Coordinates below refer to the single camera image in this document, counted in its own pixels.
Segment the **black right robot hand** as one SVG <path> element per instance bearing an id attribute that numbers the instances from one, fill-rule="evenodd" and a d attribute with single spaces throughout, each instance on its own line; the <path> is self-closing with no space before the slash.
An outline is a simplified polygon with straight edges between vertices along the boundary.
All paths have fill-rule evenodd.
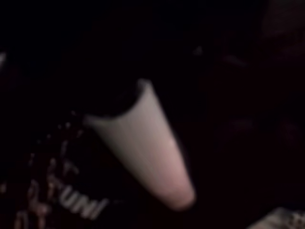
<path id="1" fill-rule="evenodd" d="M 198 41 L 216 53 L 224 26 L 246 26 L 254 0 L 3 0 L 0 51 L 18 70 L 12 86 L 0 86 L 0 167 L 25 162 L 32 137 L 60 117 L 81 113 L 95 131 L 107 131 L 111 149 L 166 200 L 181 179 L 192 190 L 170 127 L 147 112 L 130 119 L 151 90 L 150 78 L 178 76 L 178 60 Z"/>

